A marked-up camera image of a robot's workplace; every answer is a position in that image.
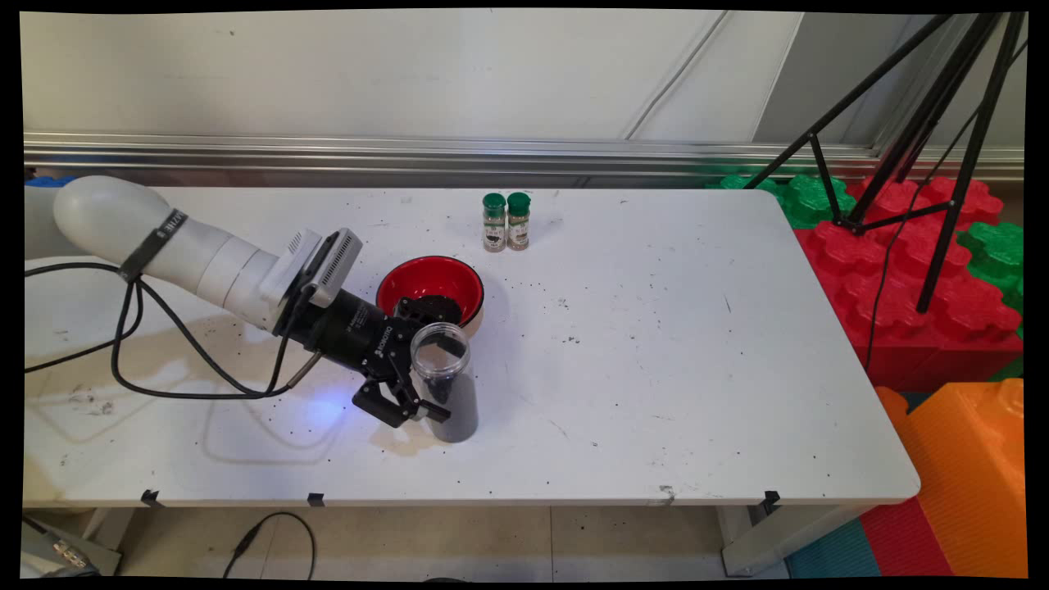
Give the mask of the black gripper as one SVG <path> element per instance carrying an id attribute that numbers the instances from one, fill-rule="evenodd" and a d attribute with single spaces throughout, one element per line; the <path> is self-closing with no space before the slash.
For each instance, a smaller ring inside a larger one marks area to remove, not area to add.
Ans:
<path id="1" fill-rule="evenodd" d="M 410 378 L 409 347 L 415 326 L 431 324 L 461 325 L 461 305 L 443 295 L 402 297 L 394 317 L 342 291 L 327 307 L 297 297 L 284 313 L 288 339 L 363 374 L 354 406 L 394 429 L 408 420 L 443 423 L 451 418 L 448 408 L 425 400 Z"/>

